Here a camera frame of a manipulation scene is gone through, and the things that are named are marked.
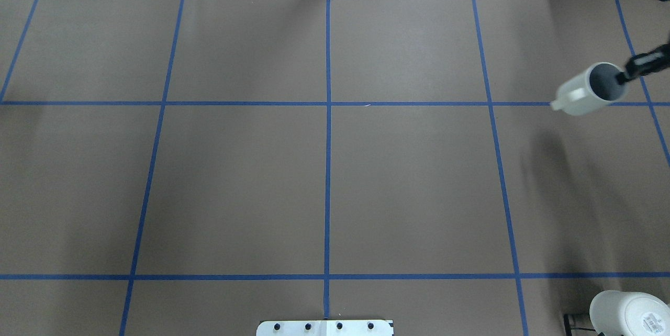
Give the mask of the white mug on rack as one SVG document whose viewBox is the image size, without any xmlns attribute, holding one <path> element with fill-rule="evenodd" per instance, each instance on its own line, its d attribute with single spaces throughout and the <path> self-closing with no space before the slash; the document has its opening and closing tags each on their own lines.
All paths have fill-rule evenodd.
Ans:
<svg viewBox="0 0 670 336">
<path fill-rule="evenodd" d="M 596 333 L 604 335 L 669 335 L 668 304 L 642 292 L 606 290 L 589 305 Z"/>
</svg>

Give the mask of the white ribbed HOME mug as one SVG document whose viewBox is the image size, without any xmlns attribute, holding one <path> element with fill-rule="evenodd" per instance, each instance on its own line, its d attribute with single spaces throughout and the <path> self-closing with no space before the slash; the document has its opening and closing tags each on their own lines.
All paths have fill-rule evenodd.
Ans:
<svg viewBox="0 0 670 336">
<path fill-rule="evenodd" d="M 553 111 L 583 116 L 619 102 L 629 92 L 620 82 L 622 69 L 608 62 L 598 62 L 560 85 L 550 102 Z"/>
</svg>

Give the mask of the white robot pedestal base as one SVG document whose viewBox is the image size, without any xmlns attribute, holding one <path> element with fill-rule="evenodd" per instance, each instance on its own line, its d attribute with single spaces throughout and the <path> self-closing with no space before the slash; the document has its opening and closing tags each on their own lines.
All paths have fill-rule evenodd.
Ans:
<svg viewBox="0 0 670 336">
<path fill-rule="evenodd" d="M 256 335 L 394 335 L 392 321 L 369 320 L 316 320 L 316 321 L 263 321 Z"/>
</svg>

